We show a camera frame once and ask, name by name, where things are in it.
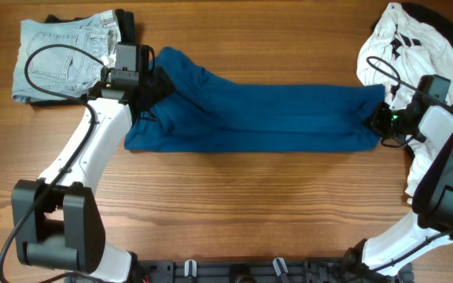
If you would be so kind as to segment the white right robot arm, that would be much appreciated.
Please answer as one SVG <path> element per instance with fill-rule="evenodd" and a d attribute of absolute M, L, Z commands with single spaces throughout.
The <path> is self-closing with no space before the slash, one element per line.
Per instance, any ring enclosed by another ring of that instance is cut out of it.
<path fill-rule="evenodd" d="M 399 146 L 415 140 L 436 157 L 416 186 L 412 210 L 377 237 L 363 240 L 343 259 L 343 282 L 394 280 L 403 267 L 440 246 L 453 244 L 453 110 L 445 98 L 451 82 L 424 75 L 406 108 L 380 104 L 367 125 Z"/>

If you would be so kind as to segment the blue polo shirt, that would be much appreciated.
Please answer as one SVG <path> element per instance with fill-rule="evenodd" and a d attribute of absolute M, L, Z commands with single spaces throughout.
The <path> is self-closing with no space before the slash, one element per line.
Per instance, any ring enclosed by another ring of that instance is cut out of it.
<path fill-rule="evenodd" d="M 127 150 L 333 153 L 378 144 L 365 122 L 385 98 L 383 85 L 237 84 L 171 47 L 156 62 L 175 92 L 152 107 L 154 121 L 134 124 L 125 137 Z"/>

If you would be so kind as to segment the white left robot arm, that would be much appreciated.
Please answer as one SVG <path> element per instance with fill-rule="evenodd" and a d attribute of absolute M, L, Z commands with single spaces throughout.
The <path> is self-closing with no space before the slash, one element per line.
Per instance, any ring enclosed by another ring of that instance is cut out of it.
<path fill-rule="evenodd" d="M 151 46 L 120 42 L 116 52 L 114 67 L 103 67 L 85 98 L 63 96 L 86 112 L 60 156 L 36 180 L 14 186 L 14 227 L 0 253 L 0 281 L 12 244 L 21 264 L 61 270 L 73 281 L 150 280 L 133 252 L 107 243 L 94 194 L 121 138 L 140 119 L 156 121 L 151 108 L 175 86 Z"/>

